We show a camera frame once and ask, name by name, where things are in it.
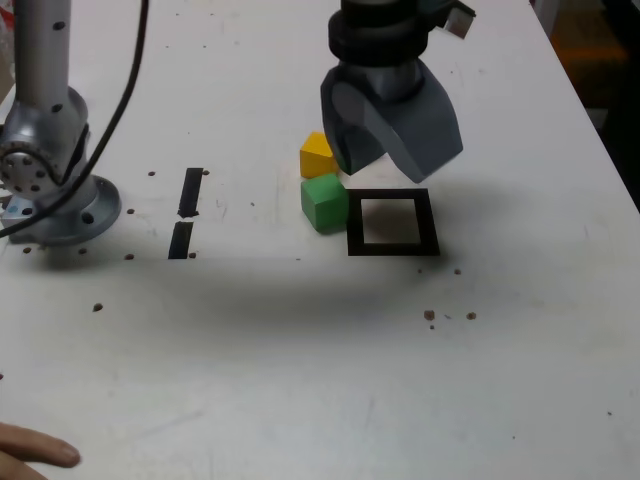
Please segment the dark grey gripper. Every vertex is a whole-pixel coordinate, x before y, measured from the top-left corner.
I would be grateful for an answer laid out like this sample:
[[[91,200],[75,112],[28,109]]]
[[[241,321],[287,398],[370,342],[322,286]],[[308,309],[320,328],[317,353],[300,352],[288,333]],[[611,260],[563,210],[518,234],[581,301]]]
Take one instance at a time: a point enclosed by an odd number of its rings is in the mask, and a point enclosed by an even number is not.
[[[418,184],[463,150],[449,96],[418,59],[386,67],[340,62],[320,96],[324,133],[347,175],[388,155]]]

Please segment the person's hand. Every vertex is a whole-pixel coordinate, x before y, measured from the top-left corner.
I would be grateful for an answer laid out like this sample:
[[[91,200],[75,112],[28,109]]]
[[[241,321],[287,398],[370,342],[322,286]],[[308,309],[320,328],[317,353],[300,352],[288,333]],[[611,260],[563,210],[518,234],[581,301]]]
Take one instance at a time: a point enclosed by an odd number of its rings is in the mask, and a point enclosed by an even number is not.
[[[80,462],[80,452],[64,440],[16,425],[1,424],[2,480],[46,480],[29,463],[74,468]]]

